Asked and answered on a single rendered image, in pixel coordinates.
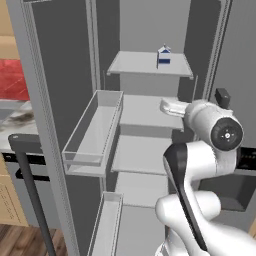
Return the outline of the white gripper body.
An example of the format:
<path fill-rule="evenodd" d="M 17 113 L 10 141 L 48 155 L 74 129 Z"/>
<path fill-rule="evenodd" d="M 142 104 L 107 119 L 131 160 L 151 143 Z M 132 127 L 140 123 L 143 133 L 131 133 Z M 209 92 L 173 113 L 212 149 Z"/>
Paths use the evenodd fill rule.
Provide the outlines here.
<path fill-rule="evenodd" d="M 162 98 L 160 110 L 167 115 L 183 117 L 188 104 L 178 101 L 176 98 Z"/>

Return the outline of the beige base cupboard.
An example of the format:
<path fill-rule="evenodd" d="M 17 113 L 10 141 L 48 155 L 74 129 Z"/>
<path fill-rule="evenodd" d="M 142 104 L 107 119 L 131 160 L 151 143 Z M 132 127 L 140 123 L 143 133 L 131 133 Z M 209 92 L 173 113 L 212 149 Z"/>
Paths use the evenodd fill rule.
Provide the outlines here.
<path fill-rule="evenodd" d="M 28 226 L 24 211 L 0 154 L 0 224 Z"/>

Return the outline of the beige wall cupboard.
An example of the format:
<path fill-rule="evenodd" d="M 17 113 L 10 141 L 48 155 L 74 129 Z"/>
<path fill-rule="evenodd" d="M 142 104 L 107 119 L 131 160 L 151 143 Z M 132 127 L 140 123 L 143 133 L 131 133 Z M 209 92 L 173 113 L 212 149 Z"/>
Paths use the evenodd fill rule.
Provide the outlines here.
<path fill-rule="evenodd" d="M 20 59 L 6 0 L 0 0 L 0 59 Z"/>

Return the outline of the grey dishwasher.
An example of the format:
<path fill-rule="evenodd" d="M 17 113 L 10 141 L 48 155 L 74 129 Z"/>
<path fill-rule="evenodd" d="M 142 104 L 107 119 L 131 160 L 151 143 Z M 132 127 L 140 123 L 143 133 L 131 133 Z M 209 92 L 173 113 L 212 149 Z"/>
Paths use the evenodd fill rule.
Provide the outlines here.
<path fill-rule="evenodd" d="M 37 218 L 35 216 L 16 155 L 14 153 L 4 153 L 3 157 L 18 194 L 27 222 L 29 225 L 38 227 Z M 51 229 L 60 229 L 61 225 L 44 157 L 41 155 L 28 155 L 28 161 L 48 227 Z"/>

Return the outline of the grey fridge shelf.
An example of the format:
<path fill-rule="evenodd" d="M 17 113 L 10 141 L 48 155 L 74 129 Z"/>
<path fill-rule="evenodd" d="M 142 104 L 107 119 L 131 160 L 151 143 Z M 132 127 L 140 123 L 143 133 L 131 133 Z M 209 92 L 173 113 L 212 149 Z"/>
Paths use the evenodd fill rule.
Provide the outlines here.
<path fill-rule="evenodd" d="M 170 138 L 121 135 L 112 170 L 165 176 L 162 157 L 171 143 Z"/>
<path fill-rule="evenodd" d="M 183 53 L 172 53 L 169 64 L 157 64 L 156 52 L 119 51 L 107 70 L 107 74 L 149 74 L 188 77 L 193 72 Z"/>
<path fill-rule="evenodd" d="M 157 96 L 125 95 L 120 124 L 183 130 L 182 118 L 164 114 L 160 102 Z"/>

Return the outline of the blue and white milk carton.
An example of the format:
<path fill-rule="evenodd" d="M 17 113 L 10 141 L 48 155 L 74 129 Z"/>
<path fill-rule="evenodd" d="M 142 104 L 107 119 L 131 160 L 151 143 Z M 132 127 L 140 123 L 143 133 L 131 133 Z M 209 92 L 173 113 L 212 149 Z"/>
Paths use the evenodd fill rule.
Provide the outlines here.
<path fill-rule="evenodd" d="M 164 44 L 157 51 L 157 66 L 171 62 L 171 48 Z"/>

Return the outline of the grey fridge door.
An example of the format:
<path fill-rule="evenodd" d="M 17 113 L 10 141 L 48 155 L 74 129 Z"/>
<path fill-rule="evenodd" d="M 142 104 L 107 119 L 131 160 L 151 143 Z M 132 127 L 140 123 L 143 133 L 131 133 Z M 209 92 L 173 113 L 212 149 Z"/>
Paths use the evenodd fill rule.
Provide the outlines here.
<path fill-rule="evenodd" d="M 213 87 L 228 91 L 244 129 L 242 145 L 256 148 L 256 0 L 233 0 Z M 250 229 L 256 218 L 256 171 L 205 179 L 199 188 L 220 198 L 216 222 Z"/>
<path fill-rule="evenodd" d="M 62 151 L 120 50 L 120 0 L 7 0 L 51 189 L 69 256 L 87 256 L 102 193 L 116 182 L 69 175 Z"/>

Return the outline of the grey left fridge door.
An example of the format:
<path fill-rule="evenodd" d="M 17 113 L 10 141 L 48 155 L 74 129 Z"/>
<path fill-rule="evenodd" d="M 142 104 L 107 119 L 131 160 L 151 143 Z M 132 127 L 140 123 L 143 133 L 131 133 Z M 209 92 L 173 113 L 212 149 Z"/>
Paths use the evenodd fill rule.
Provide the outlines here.
<path fill-rule="evenodd" d="M 62 151 L 120 50 L 120 0 L 7 0 L 51 189 L 69 256 L 87 256 L 102 193 L 116 182 L 69 175 Z"/>

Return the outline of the grey right fridge door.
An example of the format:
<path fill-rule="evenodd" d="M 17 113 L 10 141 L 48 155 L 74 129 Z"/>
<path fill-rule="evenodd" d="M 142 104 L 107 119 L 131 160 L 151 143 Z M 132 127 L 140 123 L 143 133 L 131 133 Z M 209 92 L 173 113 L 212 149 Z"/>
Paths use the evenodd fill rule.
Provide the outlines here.
<path fill-rule="evenodd" d="M 256 148 L 256 0 L 233 0 L 213 87 L 228 91 L 244 129 L 242 145 Z M 220 198 L 216 222 L 250 229 L 256 218 L 256 171 L 205 179 L 199 188 Z"/>

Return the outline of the grey fridge body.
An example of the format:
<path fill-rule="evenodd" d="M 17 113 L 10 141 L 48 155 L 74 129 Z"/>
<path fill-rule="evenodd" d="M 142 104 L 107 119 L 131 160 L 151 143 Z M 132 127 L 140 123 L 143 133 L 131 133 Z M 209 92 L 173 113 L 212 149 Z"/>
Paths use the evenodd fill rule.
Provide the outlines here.
<path fill-rule="evenodd" d="M 157 53 L 166 44 L 171 54 L 186 56 L 193 72 L 193 79 L 110 74 L 119 78 L 124 96 L 167 96 L 186 102 L 204 97 L 213 80 L 230 4 L 231 0 L 120 0 L 119 51 Z M 121 135 L 170 138 L 172 143 L 194 140 L 194 133 L 184 122 L 183 126 L 178 130 L 119 124 L 116 147 Z M 154 256 L 167 234 L 154 205 L 172 192 L 172 185 L 166 175 L 117 172 L 112 167 L 111 172 L 116 177 L 114 191 L 123 195 L 116 256 Z"/>

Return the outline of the small clear door bin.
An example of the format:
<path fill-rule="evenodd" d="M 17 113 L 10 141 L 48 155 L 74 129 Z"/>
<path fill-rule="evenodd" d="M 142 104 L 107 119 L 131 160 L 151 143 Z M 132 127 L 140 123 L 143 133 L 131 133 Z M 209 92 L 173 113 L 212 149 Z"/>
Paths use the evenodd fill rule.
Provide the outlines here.
<path fill-rule="evenodd" d="M 87 256 L 116 256 L 123 195 L 102 193 Z"/>

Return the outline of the large clear door bin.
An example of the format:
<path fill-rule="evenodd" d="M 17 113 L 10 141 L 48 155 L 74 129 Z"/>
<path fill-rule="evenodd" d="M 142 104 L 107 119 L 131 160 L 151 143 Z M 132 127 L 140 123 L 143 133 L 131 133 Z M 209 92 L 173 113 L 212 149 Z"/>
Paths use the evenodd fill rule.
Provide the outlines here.
<path fill-rule="evenodd" d="M 67 174 L 106 176 L 122 110 L 122 91 L 95 91 L 62 151 Z"/>

